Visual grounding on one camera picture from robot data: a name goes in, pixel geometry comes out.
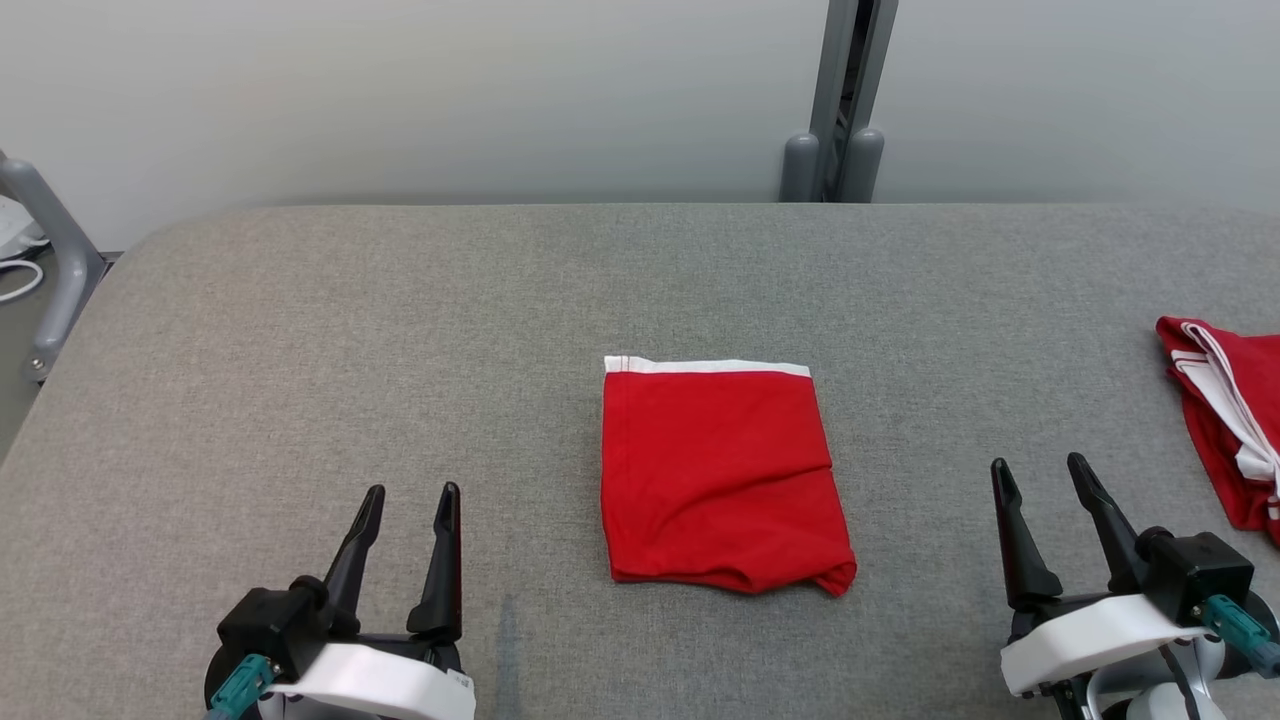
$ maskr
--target gray table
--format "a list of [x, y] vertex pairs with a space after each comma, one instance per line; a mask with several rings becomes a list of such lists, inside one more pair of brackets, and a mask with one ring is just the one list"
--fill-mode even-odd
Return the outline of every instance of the gray table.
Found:
[[[477, 717], [1053, 717], [1006, 694], [987, 466], [1068, 592], [1106, 568], [1084, 452], [1139, 528], [1233, 532], [1161, 314], [1274, 333], [1280, 220], [1110, 206], [297, 208], [172, 228], [86, 309], [0, 469], [5, 717], [196, 717], [214, 626], [389, 502], [361, 616], [415, 603], [463, 488]], [[847, 596], [609, 580], [600, 357], [806, 364]], [[1216, 685], [1261, 717], [1276, 685]]]

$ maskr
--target white cable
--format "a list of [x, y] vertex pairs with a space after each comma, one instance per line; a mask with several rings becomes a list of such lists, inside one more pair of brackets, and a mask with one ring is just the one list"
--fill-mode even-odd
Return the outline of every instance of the white cable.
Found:
[[45, 270], [31, 260], [5, 260], [4, 263], [0, 263], [0, 273], [13, 270], [14, 268], [27, 268], [28, 270], [35, 270], [36, 278], [13, 292], [0, 295], [0, 302], [9, 302], [10, 300], [17, 300], [23, 295], [27, 295], [28, 292], [36, 290], [40, 281], [45, 279]]
[[[20, 246], [22, 249], [19, 250], [18, 247], [14, 247], [15, 245]], [[4, 246], [4, 247], [6, 247], [6, 249], [10, 250], [10, 254], [9, 255], [0, 255], [0, 261], [5, 261], [5, 260], [12, 260], [14, 258], [19, 258], [24, 252], [29, 251], [32, 247], [46, 247], [47, 245], [49, 245], [49, 238], [47, 237], [42, 237], [40, 240], [36, 240], [36, 238], [33, 238], [31, 236], [19, 234], [18, 237], [13, 238], [13, 242], [10, 242], [10, 243], [8, 243], [8, 245]]]

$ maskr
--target teal connector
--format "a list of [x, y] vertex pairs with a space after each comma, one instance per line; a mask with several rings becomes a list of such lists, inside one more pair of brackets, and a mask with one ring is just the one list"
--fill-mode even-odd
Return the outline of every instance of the teal connector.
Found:
[[1271, 642], [1271, 633], [1235, 601], [1224, 594], [1210, 597], [1202, 621], [1226, 644], [1243, 652], [1258, 675], [1268, 679], [1280, 675], [1280, 644]]
[[205, 715], [206, 720], [239, 720], [273, 682], [271, 661], [261, 655], [246, 655], [209, 701], [214, 707]]

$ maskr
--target gray metal pole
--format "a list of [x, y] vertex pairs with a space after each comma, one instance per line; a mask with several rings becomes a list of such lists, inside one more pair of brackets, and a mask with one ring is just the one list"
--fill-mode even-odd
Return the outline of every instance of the gray metal pole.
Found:
[[40, 223], [58, 259], [58, 286], [22, 369], [28, 380], [44, 382], [58, 360], [72, 325], [88, 302], [88, 296], [102, 279], [106, 263], [31, 163], [5, 158], [0, 152], [0, 178], [27, 208], [32, 219]]
[[827, 29], [822, 38], [818, 85], [814, 88], [813, 114], [809, 118], [809, 132], [818, 141], [818, 161], [809, 196], [809, 200], [814, 202], [822, 200], [828, 167], [840, 161], [835, 151], [836, 115], [840, 113], [840, 95], [845, 88], [849, 45], [854, 37], [854, 23], [858, 19], [858, 1], [829, 0], [827, 5]]
[[841, 178], [836, 192], [841, 202], [870, 202], [876, 191], [876, 176], [879, 173], [881, 155], [884, 152], [884, 136], [868, 126], [872, 122], [872, 108], [876, 105], [876, 91], [879, 90], [881, 72], [884, 69], [884, 55], [888, 54], [888, 37], [893, 32], [896, 14], [897, 0], [876, 0], [872, 6], [867, 46], [863, 49], [861, 64], [858, 65], [858, 95], [854, 96], [852, 106], [849, 109], [849, 142], [845, 143], [845, 159], [841, 163]]
[[782, 152], [782, 188], [778, 202], [813, 202], [818, 182], [818, 138], [803, 132], [787, 141]]

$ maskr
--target white stripe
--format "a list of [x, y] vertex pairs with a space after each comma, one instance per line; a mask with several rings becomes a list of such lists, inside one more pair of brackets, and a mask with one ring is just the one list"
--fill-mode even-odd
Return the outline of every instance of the white stripe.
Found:
[[[1271, 446], [1271, 438], [1262, 432], [1262, 427], [1258, 424], [1257, 418], [1254, 418], [1253, 410], [1249, 409], [1244, 395], [1240, 393], [1240, 387], [1235, 384], [1231, 360], [1222, 351], [1222, 346], [1219, 345], [1213, 333], [1208, 332], [1208, 328], [1196, 323], [1183, 323], [1183, 334], [1196, 341], [1196, 345], [1199, 345], [1204, 350], [1204, 359], [1208, 361], [1208, 369], [1213, 378], [1211, 382], [1217, 386], [1217, 392], [1221, 393], [1222, 400], [1229, 406], [1229, 410], [1224, 411], [1215, 407], [1215, 411], [1217, 411], [1219, 418], [1222, 418], [1222, 423], [1231, 428], [1231, 434], [1240, 441], [1240, 454], [1235, 457], [1240, 474], [1251, 479], [1266, 479], [1280, 483], [1280, 473], [1277, 473], [1277, 469], [1280, 469], [1280, 454]], [[1188, 373], [1187, 369], [1189, 368], [1179, 368], [1183, 374], [1192, 378], [1192, 382], [1196, 382], [1194, 375]], [[1196, 386], [1201, 388], [1201, 392], [1204, 392], [1199, 382], [1196, 382]], [[1233, 428], [1233, 421], [1228, 420], [1229, 415], [1235, 415], [1233, 420], [1243, 424], [1243, 427]]]
[[1188, 352], [1185, 350], [1175, 350], [1170, 352], [1169, 356], [1172, 357], [1175, 361], [1178, 360], [1199, 360], [1201, 363], [1206, 361], [1204, 359], [1206, 356], [1203, 352]]
[[809, 368], [791, 363], [753, 363], [750, 360], [692, 360], [654, 363], [632, 355], [605, 355], [605, 373], [786, 373], [808, 378]]

